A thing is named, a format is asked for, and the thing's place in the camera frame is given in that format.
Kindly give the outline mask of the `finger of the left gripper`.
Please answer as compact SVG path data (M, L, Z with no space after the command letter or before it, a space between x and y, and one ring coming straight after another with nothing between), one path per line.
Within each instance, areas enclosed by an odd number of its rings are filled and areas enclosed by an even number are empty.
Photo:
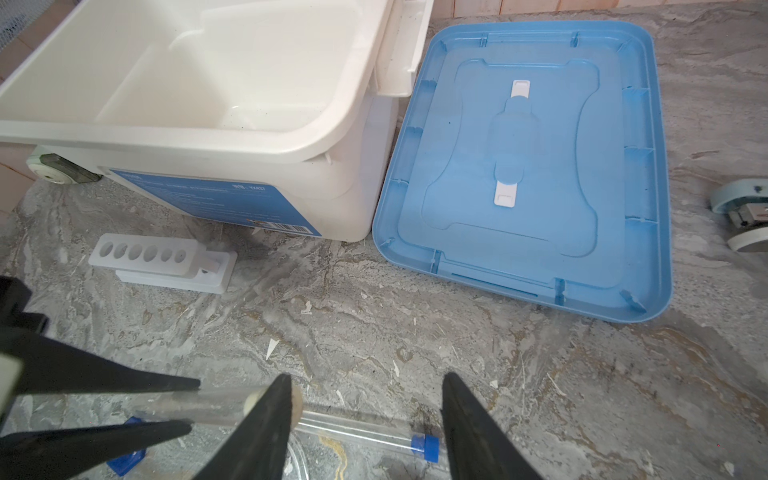
M1 477L69 479L191 431L189 422L170 420L14 433L1 439Z
M197 391L201 385L194 378L132 369L20 328L1 329L1 352L23 365L16 395Z

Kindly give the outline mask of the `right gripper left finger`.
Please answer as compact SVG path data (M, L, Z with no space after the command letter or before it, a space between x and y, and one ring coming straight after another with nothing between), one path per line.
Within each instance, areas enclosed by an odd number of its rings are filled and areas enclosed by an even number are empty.
M292 413L291 377L280 374L195 479L281 479Z

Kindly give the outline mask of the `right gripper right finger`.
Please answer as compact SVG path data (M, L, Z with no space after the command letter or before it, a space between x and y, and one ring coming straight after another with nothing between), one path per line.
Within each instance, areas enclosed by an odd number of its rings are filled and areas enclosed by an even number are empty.
M453 479L539 479L461 377L442 383L442 420Z

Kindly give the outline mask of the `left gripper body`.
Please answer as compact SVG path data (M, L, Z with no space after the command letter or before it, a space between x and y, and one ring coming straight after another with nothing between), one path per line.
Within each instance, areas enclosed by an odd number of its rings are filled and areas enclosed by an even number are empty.
M31 290L18 278L1 277L1 413L8 414L22 378L24 361L13 351L18 333L42 335L48 327L48 318L39 313L26 312L32 296Z

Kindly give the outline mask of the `blue capped test tube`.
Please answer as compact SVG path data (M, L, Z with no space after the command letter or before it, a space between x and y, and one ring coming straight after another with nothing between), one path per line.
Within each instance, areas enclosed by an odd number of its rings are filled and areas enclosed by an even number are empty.
M366 448L411 455L432 465L448 467L448 455L441 439L415 432L409 426L387 424L381 420L356 420L305 409L296 429Z

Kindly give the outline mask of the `white test tube rack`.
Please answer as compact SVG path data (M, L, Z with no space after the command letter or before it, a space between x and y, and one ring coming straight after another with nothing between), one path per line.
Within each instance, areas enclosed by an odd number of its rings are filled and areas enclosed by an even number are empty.
M212 251L194 239L102 235L88 262L125 283L222 294L237 261L234 251Z

